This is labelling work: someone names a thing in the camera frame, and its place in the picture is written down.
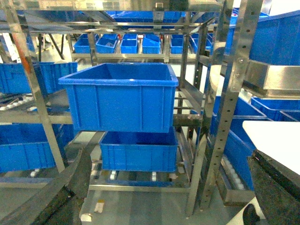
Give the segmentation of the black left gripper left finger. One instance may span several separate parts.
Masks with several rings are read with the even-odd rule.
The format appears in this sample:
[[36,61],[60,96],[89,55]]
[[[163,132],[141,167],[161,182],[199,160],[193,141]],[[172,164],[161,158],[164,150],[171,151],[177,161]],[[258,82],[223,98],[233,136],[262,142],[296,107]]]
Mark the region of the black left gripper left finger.
[[80,225],[92,161],[79,150],[75,161],[29,200],[5,216],[2,225]]

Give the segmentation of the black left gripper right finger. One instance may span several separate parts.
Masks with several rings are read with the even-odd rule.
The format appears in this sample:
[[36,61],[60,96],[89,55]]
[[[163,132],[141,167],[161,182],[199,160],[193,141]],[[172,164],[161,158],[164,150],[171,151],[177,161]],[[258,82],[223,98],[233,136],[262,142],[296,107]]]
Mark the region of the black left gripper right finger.
[[259,150],[247,158],[255,196],[270,225],[300,223],[300,175]]

